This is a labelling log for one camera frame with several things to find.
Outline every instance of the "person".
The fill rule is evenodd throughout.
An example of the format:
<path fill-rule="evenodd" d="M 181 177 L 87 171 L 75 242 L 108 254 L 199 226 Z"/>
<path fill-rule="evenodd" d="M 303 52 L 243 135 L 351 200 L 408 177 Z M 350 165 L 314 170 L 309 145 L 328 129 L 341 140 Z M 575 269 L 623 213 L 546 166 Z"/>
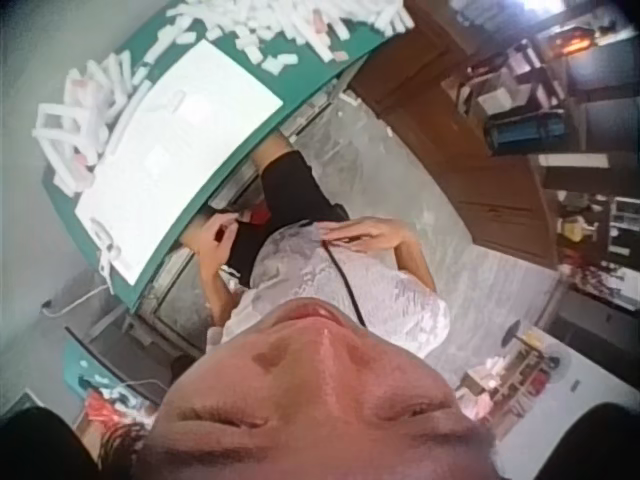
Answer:
<path fill-rule="evenodd" d="M 218 213 L 182 237 L 217 339 L 166 395 L 133 478 L 496 478 L 491 436 L 421 358 L 449 317 L 416 235 L 342 221 L 281 136 L 253 160 L 269 223 Z M 380 250 L 399 270 L 367 255 Z"/>

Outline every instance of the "white lace top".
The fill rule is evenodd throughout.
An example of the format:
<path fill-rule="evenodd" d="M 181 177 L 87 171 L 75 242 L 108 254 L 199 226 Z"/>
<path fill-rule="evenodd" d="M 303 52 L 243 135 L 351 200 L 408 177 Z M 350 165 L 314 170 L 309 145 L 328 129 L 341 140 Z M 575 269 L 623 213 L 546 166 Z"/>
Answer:
<path fill-rule="evenodd" d="M 370 256 L 339 247 L 331 251 L 372 332 L 422 358 L 444 341 L 449 311 L 434 292 Z M 329 302 L 357 321 L 347 289 L 314 226 L 291 226 L 273 234 L 256 259 L 251 287 L 224 330 L 210 330 L 208 345 L 233 338 L 273 308 L 298 297 Z"/>

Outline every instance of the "woman's hand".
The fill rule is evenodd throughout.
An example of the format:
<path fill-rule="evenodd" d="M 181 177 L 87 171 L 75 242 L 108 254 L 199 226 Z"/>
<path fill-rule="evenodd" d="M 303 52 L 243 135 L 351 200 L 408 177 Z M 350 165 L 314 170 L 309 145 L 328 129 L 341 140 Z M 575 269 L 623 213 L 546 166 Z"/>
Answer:
<path fill-rule="evenodd" d="M 354 252 L 391 250 L 414 238 L 408 225 L 399 220 L 364 217 L 348 222 L 319 222 L 322 239 Z"/>
<path fill-rule="evenodd" d="M 231 246 L 238 233 L 237 218 L 235 213 L 219 213 L 211 217 L 200 230 L 195 254 L 200 261 L 200 275 L 204 281 L 211 281 L 229 260 Z"/>

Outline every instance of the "black strap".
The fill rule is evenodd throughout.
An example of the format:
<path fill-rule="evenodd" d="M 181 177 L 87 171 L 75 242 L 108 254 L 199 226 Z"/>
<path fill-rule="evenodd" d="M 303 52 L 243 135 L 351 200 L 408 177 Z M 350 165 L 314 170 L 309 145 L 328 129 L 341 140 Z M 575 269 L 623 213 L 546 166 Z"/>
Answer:
<path fill-rule="evenodd" d="M 362 312 L 360 311 L 360 307 L 358 306 L 358 302 L 356 301 L 356 296 L 353 293 L 351 284 L 349 283 L 349 279 L 347 279 L 347 276 L 345 275 L 344 270 L 342 270 L 342 267 L 340 267 L 338 260 L 336 260 L 336 257 L 333 255 L 333 252 L 329 248 L 329 243 L 323 241 L 322 248 L 324 248 L 324 251 L 327 252 L 327 255 L 329 255 L 329 258 L 331 259 L 331 263 L 333 263 L 333 265 L 338 270 L 338 274 L 340 275 L 340 278 L 342 278 L 342 282 L 344 283 L 344 286 L 347 288 L 347 293 L 349 294 L 349 298 L 351 299 L 351 305 L 353 305 L 353 310 L 356 312 L 356 317 L 358 317 L 358 322 L 364 328 L 368 328 L 367 324 L 364 321 L 364 317 L 362 316 Z"/>

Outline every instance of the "man's nose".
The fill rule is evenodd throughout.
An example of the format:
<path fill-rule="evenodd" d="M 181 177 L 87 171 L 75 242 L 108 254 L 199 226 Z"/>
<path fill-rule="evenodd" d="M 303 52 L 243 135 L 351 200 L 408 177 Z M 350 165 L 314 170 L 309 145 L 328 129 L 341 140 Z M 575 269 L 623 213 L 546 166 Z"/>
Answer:
<path fill-rule="evenodd" d="M 292 329 L 272 370 L 279 416 L 353 418 L 362 411 L 366 351 L 348 331 L 323 321 Z"/>

